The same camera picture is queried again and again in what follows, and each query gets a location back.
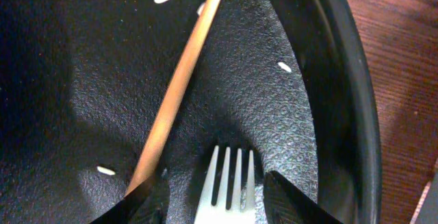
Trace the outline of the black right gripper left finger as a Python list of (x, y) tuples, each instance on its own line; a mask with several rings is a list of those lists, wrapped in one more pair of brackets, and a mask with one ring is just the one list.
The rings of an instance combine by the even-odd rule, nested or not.
[(164, 223), (164, 178), (154, 175), (141, 183), (91, 224)]

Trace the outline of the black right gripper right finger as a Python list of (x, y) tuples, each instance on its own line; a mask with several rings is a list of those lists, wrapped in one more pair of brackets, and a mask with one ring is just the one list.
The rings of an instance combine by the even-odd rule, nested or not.
[(263, 204), (268, 224), (342, 224), (277, 171), (264, 175)]

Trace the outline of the white plastic fork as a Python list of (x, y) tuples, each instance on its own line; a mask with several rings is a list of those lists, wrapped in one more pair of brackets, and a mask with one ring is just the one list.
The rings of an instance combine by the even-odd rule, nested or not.
[(237, 150), (235, 174), (233, 178), (231, 207), (226, 209), (229, 184), (229, 169), (231, 165), (231, 149), (226, 148), (222, 175), (220, 177), (216, 204), (212, 203), (219, 156), (219, 146), (214, 147), (203, 189), (199, 199), (194, 224), (255, 224), (255, 164), (254, 153), (249, 151), (248, 171), (246, 180), (246, 196), (244, 206), (242, 197), (242, 150)]

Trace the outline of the wooden chopstick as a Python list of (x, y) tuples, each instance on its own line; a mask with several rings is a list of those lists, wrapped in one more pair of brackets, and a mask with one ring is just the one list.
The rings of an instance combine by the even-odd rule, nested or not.
[(221, 0), (206, 0), (164, 95), (126, 194), (155, 171)]

